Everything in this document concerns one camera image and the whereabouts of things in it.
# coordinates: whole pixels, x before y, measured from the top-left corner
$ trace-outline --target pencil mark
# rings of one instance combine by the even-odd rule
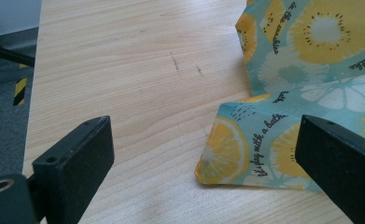
[[[174,57],[173,52],[170,53],[171,54],[171,58],[173,59],[174,62],[174,66],[175,66],[175,70],[178,71],[179,67],[178,67],[178,61],[176,60],[176,58]]]
[[[199,72],[199,74],[203,76],[202,69],[199,66],[196,66],[196,68],[197,68],[197,71]]]

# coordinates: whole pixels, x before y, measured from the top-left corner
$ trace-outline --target kiwi slice pattern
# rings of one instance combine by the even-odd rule
[[[365,0],[312,0],[289,28],[310,63],[338,63],[365,50]]]
[[[235,25],[240,39],[241,50],[244,54],[244,63],[249,62],[257,47],[257,28],[255,19],[243,14]]]
[[[272,0],[267,8],[266,14],[260,21],[260,28],[270,43],[274,41],[274,35],[285,13],[285,7],[281,0]],[[279,33],[284,30],[285,23],[281,23]]]
[[[236,28],[253,95],[365,75],[365,0],[248,0]]]

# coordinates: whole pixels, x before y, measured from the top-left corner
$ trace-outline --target lemon print fabric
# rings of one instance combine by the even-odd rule
[[[253,4],[256,0],[246,0],[246,5],[249,6]]]
[[[312,0],[289,28],[309,63],[338,63],[365,50],[365,0]]]
[[[257,43],[257,27],[255,19],[244,13],[235,25],[240,39],[241,50],[244,54],[244,63],[248,63],[252,58]]]
[[[321,190],[295,160],[302,115],[365,138],[365,75],[224,103],[195,174],[203,184]]]
[[[270,52],[259,67],[259,81],[267,92],[287,91],[306,85],[323,83],[329,72],[327,64],[307,63],[292,48]]]
[[[295,149],[300,127],[300,123],[294,124],[272,142],[272,159],[275,169],[282,174],[311,179],[295,159]]]
[[[365,112],[365,76],[344,78],[329,83],[306,86],[302,98],[328,109]]]
[[[274,36],[282,33],[285,24],[279,23],[284,16],[285,7],[281,0],[272,0],[269,8],[260,20],[260,28],[270,43],[273,43]]]
[[[195,174],[202,184],[228,184],[246,171],[248,161],[244,134],[233,120],[217,117]]]
[[[252,1],[236,27],[253,95],[365,75],[365,0]]]
[[[257,103],[257,102],[269,99],[270,96],[272,96],[272,94],[267,93],[267,94],[262,94],[262,95],[258,95],[258,96],[251,96],[251,97],[248,97],[248,98],[240,99],[240,100],[237,100],[236,102],[240,102],[240,103]]]

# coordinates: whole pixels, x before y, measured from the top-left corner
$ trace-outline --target wall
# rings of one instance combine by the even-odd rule
[[[42,0],[0,0],[0,35],[39,26]]]

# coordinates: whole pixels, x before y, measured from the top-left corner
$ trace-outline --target lemon slice pattern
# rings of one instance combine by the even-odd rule
[[[365,50],[365,0],[312,0],[289,28],[309,63],[338,63]]]
[[[300,126],[300,123],[294,124],[272,142],[273,165],[282,174],[311,179],[295,159],[295,149],[296,143],[298,142]]]
[[[237,124],[217,116],[196,166],[199,182],[230,184],[246,171],[248,162],[248,145]]]
[[[241,49],[244,54],[244,63],[247,63],[252,58],[258,45],[255,19],[244,13],[235,24],[235,28],[238,37],[240,38]]]
[[[301,89],[301,97],[328,109],[365,112],[365,76],[348,77]]]

